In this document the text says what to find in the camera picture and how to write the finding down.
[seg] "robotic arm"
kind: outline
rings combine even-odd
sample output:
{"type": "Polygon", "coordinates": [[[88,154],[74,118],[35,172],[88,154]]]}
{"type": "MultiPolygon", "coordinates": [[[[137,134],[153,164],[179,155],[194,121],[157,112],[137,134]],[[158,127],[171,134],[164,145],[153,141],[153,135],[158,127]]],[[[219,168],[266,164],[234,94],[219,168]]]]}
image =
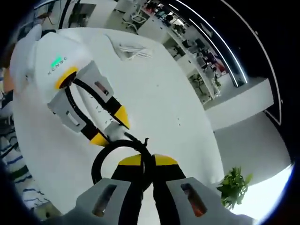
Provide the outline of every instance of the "robotic arm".
{"type": "MultiPolygon", "coordinates": [[[[92,167],[94,186],[77,198],[74,209],[45,224],[137,224],[143,192],[151,183],[162,225],[241,224],[240,217],[225,209],[218,195],[195,178],[186,178],[174,159],[151,155],[146,143],[127,133],[130,124],[125,107],[113,96],[108,80],[82,44],[56,33],[46,34],[32,46],[26,75],[65,126],[81,132],[91,144],[104,146],[92,167]],[[84,88],[116,120],[107,131],[100,131],[77,107],[71,84],[84,88]],[[119,140],[124,135],[130,140],[119,140]],[[122,146],[140,154],[122,160],[110,179],[102,178],[105,157],[122,146]]],[[[242,224],[252,224],[252,220],[242,224]]]]}

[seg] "potted plant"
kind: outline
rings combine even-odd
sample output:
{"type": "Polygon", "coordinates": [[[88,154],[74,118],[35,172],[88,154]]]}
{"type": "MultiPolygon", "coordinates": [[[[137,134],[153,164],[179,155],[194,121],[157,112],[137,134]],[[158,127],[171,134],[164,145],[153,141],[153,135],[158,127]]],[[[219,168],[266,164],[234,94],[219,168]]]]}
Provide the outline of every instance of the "potted plant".
{"type": "Polygon", "coordinates": [[[221,192],[222,204],[228,208],[233,209],[235,204],[240,205],[248,190],[248,184],[252,179],[252,174],[248,175],[244,180],[240,174],[241,168],[234,167],[224,177],[217,190],[221,192]]]}
{"type": "Polygon", "coordinates": [[[216,84],[216,86],[219,88],[219,87],[221,87],[221,84],[220,84],[220,82],[218,81],[218,79],[217,79],[217,77],[215,76],[215,84],[216,84]]]}

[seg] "white cabinet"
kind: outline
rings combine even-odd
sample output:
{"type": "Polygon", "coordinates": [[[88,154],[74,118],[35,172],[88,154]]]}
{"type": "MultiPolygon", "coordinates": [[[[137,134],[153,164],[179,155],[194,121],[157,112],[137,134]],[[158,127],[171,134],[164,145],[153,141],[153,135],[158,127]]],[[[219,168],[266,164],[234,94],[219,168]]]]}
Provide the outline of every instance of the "white cabinet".
{"type": "Polygon", "coordinates": [[[163,23],[154,17],[150,17],[137,31],[138,35],[155,40],[159,43],[165,43],[170,35],[163,23]]]}
{"type": "Polygon", "coordinates": [[[196,72],[196,67],[191,62],[190,57],[187,54],[178,59],[177,63],[181,67],[187,78],[189,78],[196,72]]]}
{"type": "Polygon", "coordinates": [[[119,0],[115,10],[118,10],[120,12],[126,13],[130,7],[132,7],[133,1],[132,0],[119,0]]]}
{"type": "Polygon", "coordinates": [[[102,28],[105,26],[108,17],[117,5],[117,2],[114,0],[81,0],[80,3],[96,5],[87,24],[87,27],[96,28],[102,28]]]}
{"type": "Polygon", "coordinates": [[[274,104],[270,82],[265,78],[249,79],[248,84],[222,90],[221,96],[206,106],[213,130],[222,129],[250,118],[274,104]]]}

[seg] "black cable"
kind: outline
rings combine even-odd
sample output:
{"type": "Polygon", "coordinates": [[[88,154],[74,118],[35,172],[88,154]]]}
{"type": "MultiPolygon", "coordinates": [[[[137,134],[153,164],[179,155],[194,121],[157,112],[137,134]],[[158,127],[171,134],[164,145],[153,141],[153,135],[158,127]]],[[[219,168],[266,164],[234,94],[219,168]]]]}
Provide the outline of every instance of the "black cable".
{"type": "Polygon", "coordinates": [[[96,156],[92,166],[91,175],[92,175],[93,183],[96,184],[102,179],[101,166],[105,158],[108,156],[109,153],[111,153],[113,150],[119,147],[130,147],[135,149],[141,154],[142,161],[144,162],[144,166],[145,166],[145,171],[144,171],[144,176],[142,181],[142,187],[143,190],[145,191],[152,182],[152,173],[155,165],[152,156],[147,150],[145,144],[142,144],[140,141],[136,141],[136,140],[134,141],[117,140],[105,146],[96,156]]]}
{"type": "Polygon", "coordinates": [[[52,25],[54,25],[54,24],[52,23],[52,21],[51,21],[50,17],[49,17],[49,16],[47,16],[47,17],[48,17],[48,19],[49,19],[50,23],[51,23],[52,25]]]}
{"type": "Polygon", "coordinates": [[[61,0],[60,0],[60,18],[61,18],[61,0]]]}
{"type": "Polygon", "coordinates": [[[71,0],[67,0],[67,2],[65,4],[65,7],[64,7],[64,10],[62,11],[62,14],[61,14],[61,17],[60,17],[60,24],[58,26],[58,29],[62,29],[62,25],[64,23],[66,13],[67,13],[67,10],[68,10],[68,7],[69,7],[70,3],[71,3],[71,0]]]}
{"type": "MultiPolygon", "coordinates": [[[[128,133],[128,132],[125,132],[124,135],[125,135],[126,137],[128,137],[129,139],[131,139],[132,141],[139,142],[139,140],[138,140],[136,137],[134,137],[133,135],[131,135],[131,134],[128,133]]],[[[144,142],[144,144],[143,144],[145,147],[147,147],[147,145],[148,145],[148,140],[149,140],[149,138],[146,137],[145,142],[144,142]]]]}
{"type": "Polygon", "coordinates": [[[94,126],[93,122],[79,109],[76,102],[73,99],[73,96],[71,94],[71,90],[69,87],[65,88],[65,93],[67,96],[67,99],[74,109],[75,113],[88,125],[88,126],[94,126]]]}
{"type": "MultiPolygon", "coordinates": [[[[86,90],[90,95],[92,95],[94,97],[94,99],[103,107],[104,110],[107,110],[107,106],[105,101],[97,94],[97,92],[95,92],[89,85],[87,85],[85,82],[79,80],[79,79],[74,79],[73,83],[76,84],[77,86],[83,88],[84,90],[86,90]]],[[[119,123],[119,124],[123,124],[123,122],[117,118],[114,113],[111,113],[108,111],[108,113],[119,123]]]]}

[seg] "white table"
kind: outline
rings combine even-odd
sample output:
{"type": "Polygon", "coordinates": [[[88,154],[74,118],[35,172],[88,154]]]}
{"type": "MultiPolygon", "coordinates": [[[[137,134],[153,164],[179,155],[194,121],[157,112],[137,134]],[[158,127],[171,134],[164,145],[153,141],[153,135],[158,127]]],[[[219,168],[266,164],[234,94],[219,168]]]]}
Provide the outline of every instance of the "white table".
{"type": "MultiPolygon", "coordinates": [[[[203,184],[224,177],[216,139],[202,105],[182,70],[167,50],[147,38],[116,30],[72,28],[62,30],[83,42],[92,52],[100,72],[126,107],[130,133],[140,140],[149,137],[149,151],[171,156],[179,162],[187,177],[203,184]],[[120,61],[105,42],[107,34],[116,42],[132,41],[153,48],[153,57],[120,61]]],[[[106,115],[98,113],[94,99],[71,86],[81,110],[99,126],[106,115]]],[[[29,171],[47,198],[66,213],[76,198],[90,188],[91,166],[101,147],[89,145],[82,134],[63,126],[60,119],[42,104],[37,89],[30,84],[14,95],[15,129],[29,171]]],[[[112,175],[117,163],[136,154],[129,149],[112,152],[103,164],[102,174],[112,175]]],[[[144,195],[139,224],[159,224],[152,187],[144,195]]]]}

